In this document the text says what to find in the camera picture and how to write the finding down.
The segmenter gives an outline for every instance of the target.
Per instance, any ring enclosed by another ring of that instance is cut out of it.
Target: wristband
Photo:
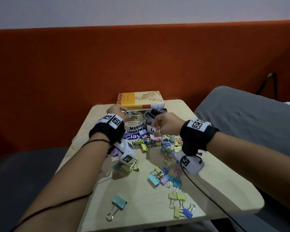
[[[219,129],[212,127],[208,121],[201,119],[188,120],[181,128],[182,150],[187,156],[195,156],[198,149],[206,151],[209,143]]]
[[[123,119],[116,114],[107,114],[96,122],[96,125],[89,131],[89,138],[96,132],[103,133],[110,141],[110,146],[115,142],[121,142],[125,134]]]

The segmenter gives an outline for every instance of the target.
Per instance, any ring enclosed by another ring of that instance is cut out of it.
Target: person's right hand
[[[166,112],[156,116],[151,126],[156,129],[154,135],[159,136],[163,134],[179,135],[185,121],[179,118],[172,112]]]

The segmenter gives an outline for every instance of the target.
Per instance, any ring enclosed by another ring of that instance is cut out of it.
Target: floral illustration on book
[[[151,91],[149,93],[143,94],[141,97],[135,97],[135,99],[136,100],[149,99],[149,100],[153,100],[153,101],[162,101],[162,100],[156,98],[157,95],[161,96],[159,91]]]

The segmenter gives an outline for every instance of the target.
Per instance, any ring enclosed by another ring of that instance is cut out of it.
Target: book cover
[[[164,101],[159,91],[119,93],[117,104],[129,110],[164,108]]]

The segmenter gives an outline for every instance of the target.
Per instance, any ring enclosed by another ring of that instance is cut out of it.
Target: black cable
[[[94,140],[91,140],[89,142],[86,142],[84,145],[81,146],[81,148],[85,145],[87,145],[88,143],[91,143],[91,142],[96,142],[96,141],[103,141],[103,142],[107,142],[108,144],[110,144],[110,142],[108,140],[104,140],[104,139],[94,139]]]
[[[244,232],[247,232],[246,230],[244,230],[243,227],[240,226],[240,224],[238,224],[236,222],[236,220],[234,220],[218,203],[216,203],[211,197],[209,197],[207,194],[205,194],[204,191],[201,190],[200,187],[198,187],[194,182],[193,180],[191,180],[191,178],[186,174],[186,172],[184,171],[184,168],[182,166],[182,162],[183,162],[183,159],[185,158],[185,156],[183,156],[181,158],[181,161],[180,161],[180,165],[181,165],[181,168],[182,168],[182,171],[184,172],[184,174],[186,175],[186,177],[192,182],[192,184],[194,184],[207,198],[209,198],[210,201],[212,201],[214,204],[217,205],[217,207],[219,207],[232,221],[234,221],[235,224],[237,224]]]
[[[40,214],[40,213],[42,213],[42,212],[44,212],[44,211],[47,211],[47,210],[52,209],[52,208],[54,208],[54,207],[58,207],[58,206],[64,205],[64,204],[66,204],[66,203],[71,203],[71,202],[73,202],[73,201],[76,201],[76,200],[79,200],[79,199],[83,199],[83,198],[85,198],[85,197],[88,197],[88,196],[91,195],[92,193],[93,193],[93,191],[91,191],[88,195],[83,195],[83,196],[80,196],[80,197],[77,197],[77,198],[74,198],[74,199],[69,199],[69,200],[64,201],[64,202],[62,202],[62,203],[58,203],[58,204],[55,204],[55,205],[52,205],[52,206],[46,207],[46,208],[44,208],[44,209],[41,209],[41,210],[39,210],[39,211],[37,211],[37,212],[35,212],[35,213],[33,213],[33,214],[27,216],[25,219],[21,220],[20,222],[18,222],[18,223],[13,227],[13,229],[10,230],[10,232],[13,232],[13,231],[16,230],[16,229],[17,229],[21,224],[23,224],[24,222],[26,222],[26,221],[29,220],[30,218],[32,218],[32,217],[34,217],[34,216],[36,216],[36,215],[38,215],[38,214]]]

